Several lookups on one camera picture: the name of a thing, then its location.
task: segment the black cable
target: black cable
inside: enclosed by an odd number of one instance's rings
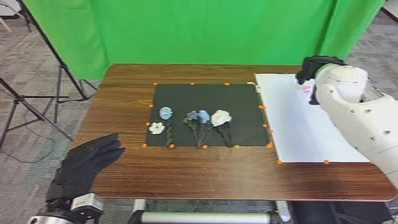
[[[29,110],[24,114],[24,122],[27,123],[27,113],[29,113]],[[50,156],[50,154],[54,153],[54,150],[56,150],[56,140],[52,138],[49,138],[47,136],[43,136],[29,127],[29,124],[25,125],[29,131],[34,133],[34,135],[40,137],[40,138],[45,138],[52,141],[52,149],[49,151],[49,153],[41,156],[41,158],[38,160],[33,160],[33,161],[27,161],[27,160],[22,160],[17,156],[13,156],[13,154],[10,154],[8,152],[0,151],[2,154],[6,154],[20,163],[29,163],[29,164],[34,164],[34,163],[40,163],[47,157]]]

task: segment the gray floor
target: gray floor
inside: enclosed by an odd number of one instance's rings
[[[8,33],[0,27],[0,77],[25,95],[54,94],[57,61],[49,47],[38,32],[29,33],[24,20],[8,20],[8,23],[15,33]],[[379,88],[398,98],[398,24],[384,14],[376,18],[347,61],[368,70]],[[63,82],[65,94],[79,97],[68,80]],[[33,104],[45,107],[43,100],[34,100]],[[11,105],[10,96],[0,92],[0,127]],[[63,105],[59,125],[70,135],[77,134],[88,108],[89,102]],[[29,118],[31,114],[20,108],[17,124]],[[0,154],[2,224],[24,223],[43,206],[54,171],[70,148],[68,140],[43,123],[33,124],[29,128],[31,130],[22,128],[10,134],[4,151],[27,161],[36,160],[49,152],[52,154],[34,164],[20,163]],[[132,200],[107,200],[105,209],[104,223],[127,223]],[[262,212],[271,209],[272,203],[262,201],[150,201],[153,211]]]

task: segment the tripod stand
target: tripod stand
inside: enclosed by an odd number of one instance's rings
[[[45,32],[43,32],[40,23],[38,23],[38,21],[36,21],[34,15],[33,15],[31,10],[29,10],[29,7],[27,7],[27,5],[25,5],[25,3],[24,3],[24,0],[18,0],[18,3],[20,3],[20,5],[22,5],[22,9],[24,9],[24,12],[25,12],[25,16],[27,16],[29,19],[31,19],[31,23],[34,24],[34,26],[36,26],[36,28],[38,28],[38,31],[40,31],[40,33],[41,33],[41,37],[43,37],[43,40],[45,40],[45,42],[47,42],[49,48],[50,48],[50,50],[52,50],[54,56],[56,56],[56,58],[57,58],[57,60],[59,60],[59,80],[57,80],[56,116],[54,116],[54,123],[57,123],[57,121],[59,121],[59,104],[63,104],[63,103],[66,103],[66,102],[72,102],[72,101],[86,101],[86,100],[89,100],[91,97],[93,97],[93,96],[88,96],[88,94],[86,94],[86,91],[84,91],[84,84],[82,84],[82,83],[86,83],[86,84],[89,85],[89,87],[91,87],[95,90],[98,90],[98,88],[97,88],[97,86],[89,83],[88,80],[82,80],[82,81],[81,81],[81,85],[79,85],[77,79],[75,79],[75,77],[73,77],[73,75],[72,75],[72,71],[70,71],[68,65],[66,65],[65,60],[63,60],[63,58],[61,58],[61,56],[59,56],[57,50],[56,50],[56,48],[54,48],[52,42],[50,42],[50,40],[49,40],[47,34],[45,34]],[[75,100],[61,100],[61,98],[65,98],[65,97],[61,97],[61,89],[63,89],[61,79],[63,79],[63,73],[66,73],[66,76],[68,76],[68,78],[70,78],[72,84],[73,84],[73,86],[75,86],[75,88],[77,88],[77,91],[79,91],[79,94],[81,94],[81,99],[75,99]]]
[[[18,128],[22,128],[24,126],[27,126],[29,124],[36,123],[38,121],[47,121],[49,125],[57,129],[57,131],[61,132],[61,134],[73,141],[73,138],[70,137],[70,135],[66,134],[66,132],[61,130],[59,126],[50,121],[50,119],[47,118],[47,112],[49,112],[49,109],[50,109],[50,105],[54,103],[54,100],[59,99],[59,98],[70,98],[70,97],[68,96],[25,96],[25,95],[20,95],[2,78],[0,78],[0,85],[4,86],[4,88],[8,90],[8,92],[6,92],[8,95],[15,98],[15,105],[13,105],[13,108],[11,108],[11,114],[10,114],[10,119],[8,119],[8,122],[6,122],[6,128],[4,128],[2,138],[0,138],[0,149],[4,147],[8,133],[13,130],[17,130]],[[47,108],[45,108],[45,111],[43,112],[38,111],[38,109],[34,108],[34,106],[27,102],[27,99],[50,99],[50,102],[47,104]],[[31,113],[36,116],[36,119],[31,120],[31,121],[27,121],[24,124],[17,125],[15,127],[11,127],[11,123],[13,123],[13,118],[15,118],[15,114],[17,114],[17,107],[18,107],[18,105],[24,105],[27,107]]]

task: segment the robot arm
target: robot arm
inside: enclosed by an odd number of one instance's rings
[[[313,78],[315,101],[352,147],[398,188],[398,102],[372,87],[361,68],[322,64]]]
[[[89,193],[97,175],[116,162],[125,149],[118,134],[104,136],[72,149],[47,193],[47,206],[29,224],[84,224],[104,214],[104,203]]]

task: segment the artificial flower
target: artificial flower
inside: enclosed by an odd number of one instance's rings
[[[200,118],[201,118],[201,123],[209,123],[210,121],[210,115],[207,110],[200,110]]]
[[[152,127],[150,127],[150,131],[153,133],[153,135],[159,135],[166,130],[166,126],[162,122],[153,122]]]
[[[169,120],[173,116],[173,109],[169,107],[162,107],[161,109],[161,118]]]
[[[200,114],[198,114],[198,112],[196,112],[196,110],[194,110],[194,111],[191,111],[191,113],[187,114],[187,119],[193,121],[193,120],[198,120],[198,117],[200,117]]]
[[[224,110],[217,110],[216,114],[212,115],[212,124],[214,126],[224,125],[228,122],[232,122],[233,117],[230,115],[230,112]]]

